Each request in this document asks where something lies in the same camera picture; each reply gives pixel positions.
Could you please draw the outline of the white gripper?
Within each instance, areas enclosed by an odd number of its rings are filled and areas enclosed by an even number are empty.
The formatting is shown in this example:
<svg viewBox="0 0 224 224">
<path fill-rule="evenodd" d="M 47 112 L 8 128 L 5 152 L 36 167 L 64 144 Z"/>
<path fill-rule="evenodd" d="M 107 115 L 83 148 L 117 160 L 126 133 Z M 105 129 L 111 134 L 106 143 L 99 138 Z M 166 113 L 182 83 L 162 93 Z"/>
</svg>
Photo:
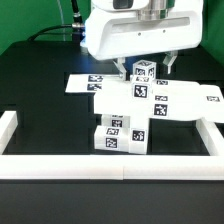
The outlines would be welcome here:
<svg viewBox="0 0 224 224">
<path fill-rule="evenodd" d="M 194 48 L 201 41 L 202 8 L 176 6 L 166 19 L 151 21 L 140 21 L 133 12 L 95 9 L 85 25 L 88 52 L 97 60 L 114 59 L 119 76 L 125 81 L 124 57 L 130 56 L 167 52 L 163 64 L 170 74 L 178 56 L 175 50 Z"/>
</svg>

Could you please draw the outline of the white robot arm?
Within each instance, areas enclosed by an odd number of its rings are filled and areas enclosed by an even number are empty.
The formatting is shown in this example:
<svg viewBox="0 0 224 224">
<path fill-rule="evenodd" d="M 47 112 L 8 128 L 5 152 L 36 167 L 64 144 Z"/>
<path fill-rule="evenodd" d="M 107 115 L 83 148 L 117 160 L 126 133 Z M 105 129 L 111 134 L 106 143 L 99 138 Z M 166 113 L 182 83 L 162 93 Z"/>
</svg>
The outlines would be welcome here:
<svg viewBox="0 0 224 224">
<path fill-rule="evenodd" d="M 170 66 L 182 49 L 202 39 L 204 0 L 92 0 L 85 22 L 88 52 L 97 60 L 122 60 L 166 52 Z"/>
</svg>

